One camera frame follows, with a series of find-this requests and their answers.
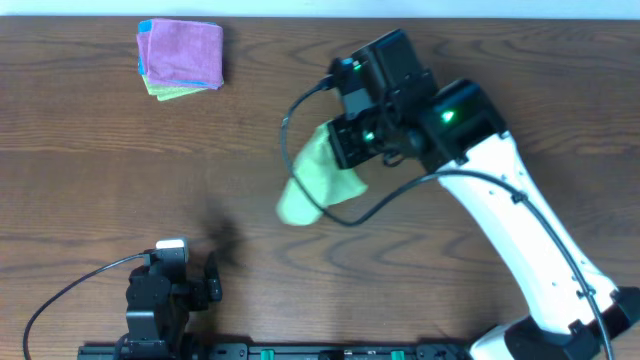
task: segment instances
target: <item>folded towel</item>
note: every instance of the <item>folded towel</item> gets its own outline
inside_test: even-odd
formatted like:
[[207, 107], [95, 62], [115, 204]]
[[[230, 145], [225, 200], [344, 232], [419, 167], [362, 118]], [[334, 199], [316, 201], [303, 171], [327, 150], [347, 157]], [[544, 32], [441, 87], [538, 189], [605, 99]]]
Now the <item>folded towel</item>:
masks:
[[214, 24], [153, 19], [142, 59], [149, 83], [217, 89], [223, 83], [222, 40], [222, 28]]
[[[323, 207], [360, 196], [367, 190], [355, 171], [338, 168], [326, 124], [316, 128], [298, 154], [294, 168], [304, 187]], [[313, 224], [322, 215], [293, 179], [289, 179], [276, 212], [283, 223], [297, 226]]]

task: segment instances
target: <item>wood grain surface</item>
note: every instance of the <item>wood grain surface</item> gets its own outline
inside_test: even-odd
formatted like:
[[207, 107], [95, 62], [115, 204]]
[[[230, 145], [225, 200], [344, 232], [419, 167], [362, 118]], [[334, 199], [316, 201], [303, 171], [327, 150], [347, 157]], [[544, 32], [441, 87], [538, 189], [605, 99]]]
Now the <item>wood grain surface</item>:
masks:
[[[527, 313], [491, 244], [436, 184], [367, 224], [289, 227], [283, 113], [336, 56], [406, 29], [441, 85], [477, 81], [507, 119], [539, 188], [590, 258], [640, 285], [638, 23], [529, 20], [200, 19], [225, 32], [220, 91], [167, 102], [136, 72], [142, 18], [0, 19], [0, 358], [21, 358], [29, 316], [66, 284], [159, 239], [217, 249], [225, 298], [191, 329], [256, 342], [471, 338]], [[340, 112], [299, 110], [297, 151]], [[355, 217], [420, 168], [371, 161]], [[34, 359], [74, 358], [126, 331], [128, 272], [110, 270], [35, 323]], [[615, 342], [636, 358], [640, 328]]]

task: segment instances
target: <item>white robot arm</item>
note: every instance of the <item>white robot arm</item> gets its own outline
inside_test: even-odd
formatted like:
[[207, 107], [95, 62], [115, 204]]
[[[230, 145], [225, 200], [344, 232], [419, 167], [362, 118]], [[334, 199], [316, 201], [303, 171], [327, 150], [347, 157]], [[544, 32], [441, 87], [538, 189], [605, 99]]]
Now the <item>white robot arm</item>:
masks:
[[[593, 288], [600, 311], [613, 305], [615, 284], [598, 270], [573, 242], [529, 176], [509, 133], [495, 134], [466, 153], [468, 161], [451, 161], [442, 170], [479, 171], [499, 178], [527, 194], [562, 240], [587, 283]], [[571, 335], [571, 325], [594, 321], [594, 313], [558, 247], [532, 213], [514, 203], [497, 185], [470, 177], [442, 177], [445, 187], [483, 229], [511, 270], [529, 305], [533, 321], [548, 333]], [[471, 348], [475, 359], [513, 358], [504, 341], [502, 326], [486, 334]]]

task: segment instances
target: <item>green cloth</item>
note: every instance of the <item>green cloth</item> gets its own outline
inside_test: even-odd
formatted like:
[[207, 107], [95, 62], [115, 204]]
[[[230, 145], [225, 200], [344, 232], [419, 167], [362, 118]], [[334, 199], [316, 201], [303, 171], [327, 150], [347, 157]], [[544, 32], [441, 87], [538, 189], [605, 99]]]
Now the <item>green cloth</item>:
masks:
[[[302, 184], [323, 207], [341, 203], [367, 191], [367, 185], [355, 171], [338, 168], [326, 124], [316, 128], [311, 140], [298, 154], [294, 168]], [[313, 224], [322, 215], [293, 179], [289, 179], [276, 212], [283, 223], [296, 226]]]
[[149, 79], [147, 79], [146, 75], [142, 75], [142, 80], [144, 81], [144, 86], [147, 87], [147, 92], [149, 95], [155, 95], [158, 98], [158, 101], [165, 101], [173, 98], [177, 98], [179, 96], [189, 95], [196, 93], [198, 91], [206, 90], [206, 88], [191, 88], [191, 87], [183, 87], [183, 86], [166, 86], [166, 85], [157, 85], [149, 83]]

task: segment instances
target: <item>black cable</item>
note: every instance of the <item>black cable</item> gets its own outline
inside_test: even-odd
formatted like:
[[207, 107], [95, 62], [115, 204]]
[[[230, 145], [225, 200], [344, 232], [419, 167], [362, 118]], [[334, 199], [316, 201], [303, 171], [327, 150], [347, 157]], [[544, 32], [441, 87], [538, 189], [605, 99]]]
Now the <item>black cable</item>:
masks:
[[129, 333], [126, 333], [116, 341], [116, 345], [113, 349], [113, 357], [111, 360], [120, 360], [120, 354], [122, 354], [122, 348], [124, 347], [124, 343], [129, 340]]
[[38, 318], [38, 316], [40, 316], [40, 314], [47, 308], [49, 307], [49, 305], [51, 305], [54, 301], [58, 300], [58, 298], [62, 295], [64, 295], [67, 291], [73, 289], [76, 285], [80, 284], [81, 282], [89, 279], [90, 277], [100, 274], [101, 272], [105, 271], [105, 270], [109, 270], [113, 267], [116, 267], [120, 264], [126, 263], [127, 261], [131, 261], [131, 260], [135, 260], [138, 258], [143, 257], [143, 254], [137, 254], [137, 255], [131, 255], [128, 256], [124, 259], [120, 259], [116, 262], [113, 262], [109, 265], [105, 265], [97, 270], [94, 270], [84, 276], [82, 276], [81, 278], [79, 278], [78, 280], [72, 282], [71, 284], [67, 285], [64, 289], [60, 290], [57, 294], [55, 294], [53, 297], [51, 297], [51, 299], [47, 300], [47, 302], [45, 302], [44, 304], [42, 304], [42, 306], [40, 306], [40, 308], [31, 316], [31, 319], [29, 319], [29, 322], [27, 322], [27, 326], [24, 328], [24, 335], [22, 336], [22, 352], [24, 354], [24, 358], [25, 360], [31, 360], [31, 354], [29, 354], [29, 332], [31, 332], [31, 327], [33, 326], [33, 323], [36, 321], [36, 319]]
[[596, 300], [593, 297], [594, 292], [589, 288], [589, 285], [587, 284], [587, 280], [582, 275], [582, 271], [580, 271], [578, 264], [573, 259], [571, 254], [569, 254], [569, 250], [564, 245], [562, 240], [560, 240], [560, 237], [555, 232], [555, 230], [553, 230], [553, 227], [551, 227], [551, 224], [549, 224], [549, 222], [544, 217], [544, 215], [542, 215], [540, 210], [538, 210], [538, 208], [535, 207], [535, 205], [533, 205], [528, 199], [523, 201], [523, 204], [524, 206], [527, 207], [527, 209], [529, 209], [531, 214], [533, 214], [533, 216], [538, 220], [538, 222], [540, 222], [540, 225], [542, 225], [542, 227], [547, 231], [547, 234], [549, 234], [553, 242], [558, 247], [558, 250], [564, 257], [564, 259], [567, 261], [567, 264], [571, 268], [573, 275], [576, 277], [576, 281], [578, 282], [578, 284], [580, 285], [580, 288], [582, 289], [582, 294], [584, 294], [584, 296], [587, 298], [587, 302], [591, 307], [593, 316], [595, 317], [596, 322], [598, 323], [598, 328], [600, 328], [602, 343], [604, 345], [604, 352], [607, 355], [607, 359], [614, 360], [615, 355], [613, 354], [613, 345], [611, 344], [611, 338], [609, 337], [609, 330], [607, 329], [607, 325], [604, 323], [604, 319], [602, 318], [602, 313], [600, 312], [600, 309], [598, 308], [598, 304], [596, 303]]
[[438, 171], [438, 172], [435, 172], [435, 173], [432, 173], [432, 174], [427, 174], [427, 175], [423, 175], [423, 176], [417, 177], [417, 178], [409, 181], [405, 185], [402, 185], [401, 187], [396, 189], [394, 192], [392, 192], [389, 195], [387, 195], [386, 197], [384, 197], [380, 202], [378, 202], [376, 205], [374, 205], [369, 211], [364, 213], [364, 215], [362, 215], [360, 218], [356, 219], [355, 221], [343, 220], [340, 217], [338, 217], [338, 216], [334, 215], [333, 213], [329, 212], [329, 210], [327, 210], [326, 208], [322, 207], [320, 204], [318, 204], [318, 202], [309, 193], [309, 191], [306, 189], [304, 184], [302, 184], [302, 181], [300, 181], [300, 179], [298, 178], [298, 176], [295, 173], [295, 170], [293, 168], [293, 164], [291, 163], [291, 159], [289, 158], [289, 153], [287, 151], [287, 130], [289, 128], [289, 121], [290, 121], [291, 116], [293, 115], [293, 112], [295, 111], [295, 109], [304, 100], [309, 98], [314, 93], [316, 93], [318, 91], [321, 91], [321, 90], [326, 90], [328, 88], [328, 81], [330, 81], [330, 79], [328, 79], [328, 78], [323, 79], [316, 86], [314, 86], [311, 90], [307, 91], [302, 96], [300, 96], [298, 98], [298, 100], [296, 100], [293, 103], [293, 105], [291, 105], [291, 107], [289, 108], [289, 111], [287, 112], [287, 115], [282, 120], [282, 126], [280, 128], [280, 150], [282, 151], [282, 158], [284, 160], [284, 163], [285, 163], [285, 166], [287, 168], [287, 171], [289, 172], [289, 176], [296, 182], [296, 184], [298, 184], [298, 187], [300, 187], [300, 190], [302, 190], [302, 193], [304, 193], [304, 195], [307, 198], [307, 200], [309, 200], [309, 202], [316, 209], [318, 209], [326, 217], [330, 218], [331, 220], [335, 221], [336, 223], [338, 223], [340, 225], [358, 226], [358, 225], [364, 223], [365, 221], [367, 221], [375, 213], [380, 211], [380, 209], [382, 209], [385, 205], [387, 205], [393, 199], [395, 199], [398, 196], [402, 195], [406, 191], [416, 187], [417, 185], [423, 184], [425, 182], [428, 182], [428, 181], [431, 181], [431, 180], [434, 180], [434, 179], [437, 179], [437, 178], [440, 178], [440, 177], [445, 177], [445, 176], [468, 176], [468, 177], [473, 177], [473, 178], [477, 178], [477, 179], [481, 179], [481, 180], [490, 182], [490, 183], [492, 183], [494, 185], [497, 185], [497, 186], [503, 188], [504, 190], [506, 190], [507, 192], [509, 192], [512, 195], [512, 199], [514, 200], [514, 202], [522, 202], [524, 204], [524, 206], [531, 212], [531, 214], [538, 220], [540, 225], [545, 229], [545, 231], [547, 232], [549, 237], [551, 237], [551, 240], [554, 242], [554, 244], [556, 245], [556, 247], [558, 248], [558, 250], [560, 251], [560, 253], [564, 257], [565, 261], [569, 265], [569, 268], [573, 272], [573, 275], [575, 276], [576, 281], [578, 282], [578, 284], [580, 285], [580, 288], [582, 289], [582, 293], [587, 298], [587, 302], [589, 303], [589, 306], [591, 307], [591, 311], [593, 312], [593, 316], [594, 316], [596, 322], [598, 323], [598, 327], [600, 328], [600, 333], [602, 335], [602, 342], [603, 342], [603, 345], [604, 345], [604, 350], [605, 350], [607, 359], [609, 359], [609, 360], [614, 360], [615, 359], [614, 353], [613, 353], [613, 347], [611, 345], [611, 338], [609, 337], [609, 332], [607, 330], [607, 326], [604, 323], [604, 319], [602, 318], [602, 313], [598, 309], [598, 304], [596, 303], [596, 301], [595, 301], [595, 299], [593, 297], [593, 292], [590, 290], [586, 279], [584, 278], [584, 276], [582, 275], [582, 272], [580, 271], [580, 268], [576, 264], [575, 260], [573, 259], [573, 257], [569, 253], [569, 250], [567, 250], [567, 247], [564, 245], [564, 243], [562, 242], [562, 240], [560, 239], [560, 237], [558, 236], [556, 231], [549, 224], [549, 222], [544, 217], [544, 215], [542, 215], [540, 210], [538, 210], [538, 208], [528, 199], [528, 197], [527, 197], [527, 195], [525, 193], [519, 191], [518, 189], [516, 189], [515, 187], [513, 187], [509, 183], [507, 183], [505, 181], [502, 181], [502, 180], [500, 180], [498, 178], [495, 178], [495, 177], [493, 177], [491, 175], [487, 175], [487, 174], [484, 174], [484, 173], [481, 173], [481, 172], [477, 172], [477, 171], [441, 170], [441, 171]]

